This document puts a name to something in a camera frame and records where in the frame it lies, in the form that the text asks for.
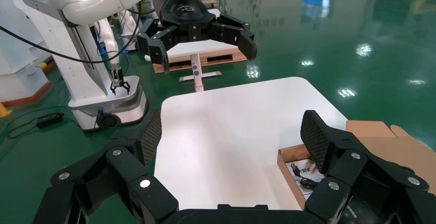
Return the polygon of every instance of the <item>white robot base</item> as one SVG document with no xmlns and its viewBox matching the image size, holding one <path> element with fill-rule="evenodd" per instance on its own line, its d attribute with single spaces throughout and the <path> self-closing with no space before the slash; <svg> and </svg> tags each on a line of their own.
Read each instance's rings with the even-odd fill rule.
<svg viewBox="0 0 436 224">
<path fill-rule="evenodd" d="M 124 88 L 117 88 L 116 95 L 108 90 L 107 96 L 102 98 L 71 100 L 68 103 L 83 130 L 109 128 L 114 125 L 114 120 L 117 122 L 115 126 L 119 126 L 139 121 L 144 117 L 147 111 L 147 99 L 142 86 L 139 85 L 139 77 L 128 76 L 124 79 L 131 85 L 129 93 Z M 106 115 L 105 117 L 110 117 L 101 119 L 99 110 Z"/>
</svg>

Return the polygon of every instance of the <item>metal screw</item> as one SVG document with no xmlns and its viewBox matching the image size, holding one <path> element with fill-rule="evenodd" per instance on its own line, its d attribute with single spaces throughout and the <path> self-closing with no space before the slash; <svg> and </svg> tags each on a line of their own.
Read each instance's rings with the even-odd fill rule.
<svg viewBox="0 0 436 224">
<path fill-rule="evenodd" d="M 415 185 L 420 185 L 421 184 L 419 180 L 417 180 L 417 179 L 415 179 L 413 177 L 409 177 L 409 178 L 407 178 L 407 180 L 409 180 L 410 183 L 415 184 Z"/>
<path fill-rule="evenodd" d="M 150 186 L 150 181 L 148 179 L 141 181 L 141 183 L 139 183 L 139 186 L 142 188 L 146 188 Z"/>
<path fill-rule="evenodd" d="M 351 153 L 351 156 L 352 156 L 354 159 L 360 159 L 360 155 L 359 155 L 358 153 Z"/>
<path fill-rule="evenodd" d="M 115 151 L 112 151 L 112 155 L 113 156 L 118 156 L 118 155 L 120 155 L 121 154 L 121 150 L 115 150 Z"/>
<path fill-rule="evenodd" d="M 62 179 L 66 179 L 68 177 L 69 177 L 69 172 L 65 172 L 65 173 L 61 173 L 58 178 L 60 180 L 62 180 Z"/>
<path fill-rule="evenodd" d="M 332 181 L 329 182 L 329 187 L 334 189 L 335 191 L 339 190 L 339 185 Z"/>
</svg>

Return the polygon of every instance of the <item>electrical cable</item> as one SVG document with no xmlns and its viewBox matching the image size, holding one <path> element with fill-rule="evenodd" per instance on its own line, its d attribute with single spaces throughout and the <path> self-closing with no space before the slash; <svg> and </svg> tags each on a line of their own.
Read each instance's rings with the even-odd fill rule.
<svg viewBox="0 0 436 224">
<path fill-rule="evenodd" d="M 313 190 L 318 185 L 318 182 L 316 182 L 314 180 L 311 180 L 311 179 L 308 179 L 305 177 L 301 177 L 301 176 L 300 176 L 300 178 L 301 178 L 300 185 L 305 189 Z"/>
<path fill-rule="evenodd" d="M 26 122 L 26 123 L 24 123 L 24 124 L 22 124 L 22 125 L 19 125 L 19 126 L 15 127 L 15 128 L 12 129 L 12 130 L 7 130 L 7 131 L 6 131 L 6 136 L 7 136 L 9 139 L 11 139 L 11 138 L 16 138 L 16 137 L 19 137 L 19 136 L 21 136 L 22 134 L 24 134 L 24 133 L 26 133 L 26 132 L 32 130 L 33 128 L 37 127 L 35 124 L 34 124 L 34 126 L 33 126 L 32 128 L 30 128 L 30 129 L 28 129 L 28 130 L 26 130 L 26 131 L 24 131 L 24 132 L 22 132 L 22 133 L 20 133 L 20 134 L 18 134 L 18 135 L 11 136 L 11 133 L 12 133 L 14 130 L 16 130 L 16 129 L 18 129 L 18 128 L 21 128 L 21 127 L 23 127 L 23 126 L 25 126 L 25 125 L 29 125 L 29 124 L 31 124 L 31 122 L 34 121 L 34 120 L 36 120 L 37 118 L 39 118 L 39 117 L 36 117 L 36 118 L 34 118 L 33 120 L 31 120 L 31 121 L 28 121 L 28 122 Z"/>
<path fill-rule="evenodd" d="M 135 31 L 137 31 L 137 29 L 138 29 L 138 26 L 139 26 L 139 22 L 141 21 L 141 17 L 140 16 L 138 16 L 138 20 L 137 20 L 137 22 L 136 22 L 136 26 L 135 26 Z M 112 59 L 114 59 L 114 58 L 116 58 L 117 56 L 119 56 L 126 48 L 127 48 L 127 46 L 128 45 L 130 45 L 130 43 L 132 42 L 132 40 L 133 40 L 133 38 L 135 37 L 135 35 L 132 35 L 131 37 L 130 37 L 130 39 L 129 39 L 129 41 L 126 43 L 126 45 L 116 54 L 116 55 L 114 55 L 113 57 L 111 57 L 111 58 L 109 58 L 109 59 L 107 59 L 107 60 L 103 60 L 103 61 L 84 61 L 84 60 L 79 60 L 79 59 L 76 59 L 76 58 L 73 58 L 73 57 L 70 57 L 70 56 L 66 56 L 66 55 L 64 55 L 64 54 L 61 54 L 61 53 L 58 53 L 58 52 L 54 52 L 54 51 L 52 51 L 52 50 L 50 50 L 50 49 L 47 49 L 47 48 L 44 48 L 44 47 L 41 47 L 40 45 L 38 45 L 38 44 L 35 44 L 35 43 L 33 43 L 33 42 L 31 42 L 31 41 L 29 41 L 29 40 L 26 40 L 26 39 L 24 39 L 24 38 L 22 38 L 21 36 L 19 36 L 19 35 L 17 35 L 17 34 L 14 34 L 13 32 L 11 32 L 11 31 L 9 31 L 9 30 L 7 30 L 5 27 L 3 27 L 3 26 L 0 26 L 0 30 L 2 30 L 3 32 L 5 32 L 5 33 L 7 33 L 7 34 L 9 34 L 9 35 L 11 35 L 11 36 L 13 36 L 14 38 L 16 38 L 16 39 L 18 39 L 18 40 L 20 40 L 20 41 L 23 41 L 23 42 L 25 42 L 25 43 L 27 43 L 27 44 L 29 44 L 29 45 L 32 45 L 33 47 L 35 47 L 35 48 L 38 48 L 38 49 L 40 49 L 40 50 L 42 50 L 42 51 L 46 51 L 46 52 L 49 52 L 49 53 L 51 53 L 51 54 L 54 54 L 54 55 L 57 55 L 57 56 L 60 56 L 60 57 L 63 57 L 63 58 L 65 58 L 65 59 L 68 59 L 68 60 L 72 60 L 72 61 L 77 61 L 77 62 L 81 62 L 81 63 L 104 63 L 104 62 L 108 62 L 108 61 L 110 61 L 110 60 L 112 60 Z"/>
<path fill-rule="evenodd" d="M 318 185 L 318 182 L 301 176 L 300 170 L 298 169 L 298 167 L 295 164 L 292 163 L 290 165 L 290 167 L 292 168 L 292 172 L 294 172 L 295 176 L 301 178 L 301 180 L 300 180 L 301 187 L 308 189 L 308 190 L 313 190 Z"/>
<path fill-rule="evenodd" d="M 13 120 L 9 121 L 8 123 L 6 123 L 6 125 L 5 125 L 5 131 L 6 131 L 6 133 L 5 133 L 5 135 L 2 137 L 2 139 L 0 140 L 0 144 L 3 143 L 3 141 L 4 141 L 5 138 L 7 137 L 7 135 L 8 135 L 8 128 L 9 128 L 9 125 L 10 125 L 12 122 L 14 122 L 15 120 L 17 120 L 17 119 L 19 119 L 19 118 L 21 118 L 21 117 L 23 117 L 23 116 L 26 116 L 26 115 L 32 114 L 32 113 L 34 113 L 34 112 L 39 112 L 39 111 L 48 110 L 48 109 L 54 109 L 54 108 L 64 108 L 64 109 L 66 109 L 66 110 L 68 110 L 68 111 L 71 112 L 71 110 L 70 110 L 69 108 L 65 107 L 65 106 L 52 106 L 52 107 L 46 107 L 46 108 L 39 108 L 39 109 L 36 109 L 36 110 L 30 111 L 30 112 L 27 112 L 27 113 L 25 113 L 25 114 L 22 114 L 22 115 L 20 115 L 20 116 L 18 116 L 18 117 L 16 117 L 16 118 L 14 118 Z"/>
<path fill-rule="evenodd" d="M 127 61 L 127 67 L 125 68 L 125 72 L 123 72 L 123 77 L 125 76 L 125 74 L 127 73 L 127 70 L 129 69 L 129 55 L 127 53 L 125 53 L 124 56 L 125 56 L 125 60 Z"/>
<path fill-rule="evenodd" d="M 133 11 L 132 9 L 127 9 L 127 11 L 134 13 L 134 14 L 138 14 L 138 15 L 149 15 L 149 14 L 154 12 L 154 9 L 152 9 L 148 12 L 141 12 L 141 6 L 139 6 L 139 9 L 138 9 L 139 12 Z"/>
<path fill-rule="evenodd" d="M 15 128 L 12 129 L 12 130 L 7 130 L 7 131 L 6 131 L 6 136 L 7 136 L 9 139 L 13 139 L 13 138 L 17 138 L 17 137 L 19 137 L 19 136 L 21 136 L 21 135 L 23 135 L 23 134 L 25 134 L 25 133 L 31 131 L 32 129 L 38 127 L 35 123 L 32 123 L 32 121 L 37 120 L 37 119 L 39 119 L 39 118 L 41 118 L 41 117 L 36 117 L 36 118 L 34 118 L 33 120 L 28 121 L 28 122 L 26 122 L 26 123 L 24 123 L 24 124 L 21 124 L 21 125 L 15 127 Z M 63 116 L 62 119 L 67 120 L 67 121 L 70 121 L 70 122 L 74 123 L 74 125 L 76 125 L 77 127 L 80 127 L 80 125 L 79 125 L 78 123 L 76 123 L 73 119 L 70 119 L 70 118 L 65 117 L 65 116 Z M 24 132 L 21 132 L 21 133 L 15 135 L 15 136 L 12 136 L 12 135 L 11 135 L 13 131 L 15 131 L 15 130 L 21 128 L 21 127 L 24 127 L 24 126 L 26 126 L 26 125 L 29 125 L 29 124 L 33 124 L 34 126 L 32 126 L 31 128 L 25 130 Z"/>
</svg>

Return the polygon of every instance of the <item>open cardboard box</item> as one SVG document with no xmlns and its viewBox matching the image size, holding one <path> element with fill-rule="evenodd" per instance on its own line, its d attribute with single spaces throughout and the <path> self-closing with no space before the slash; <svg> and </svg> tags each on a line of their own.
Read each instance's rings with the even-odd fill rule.
<svg viewBox="0 0 436 224">
<path fill-rule="evenodd" d="M 423 178 L 430 186 L 428 192 L 436 194 L 436 153 L 425 146 L 402 128 L 391 125 L 389 128 L 381 121 L 347 121 L 347 131 L 352 132 L 365 147 L 376 156 L 409 167 Z M 309 152 L 304 144 L 279 150 L 277 165 L 300 207 L 306 202 L 303 194 L 294 181 L 287 162 L 309 158 Z"/>
</svg>

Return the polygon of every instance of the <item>item in box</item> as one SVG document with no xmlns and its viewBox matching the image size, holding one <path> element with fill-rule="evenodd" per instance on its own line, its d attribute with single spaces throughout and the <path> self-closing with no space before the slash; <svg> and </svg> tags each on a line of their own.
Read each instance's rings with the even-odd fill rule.
<svg viewBox="0 0 436 224">
<path fill-rule="evenodd" d="M 308 199 L 313 190 L 309 190 L 309 189 L 306 189 L 306 188 L 301 186 L 300 181 L 302 180 L 302 178 L 295 175 L 295 173 L 292 170 L 292 166 L 291 166 L 292 164 L 297 166 L 297 168 L 299 169 L 301 177 L 311 179 L 315 182 L 320 182 L 321 179 L 324 178 L 324 175 L 319 173 L 318 169 L 313 170 L 313 168 L 312 168 L 313 163 L 308 159 L 286 163 L 286 166 L 287 166 L 288 170 L 290 171 L 290 174 L 292 175 L 295 182 L 297 183 L 298 188 L 300 189 L 304 198 Z"/>
</svg>

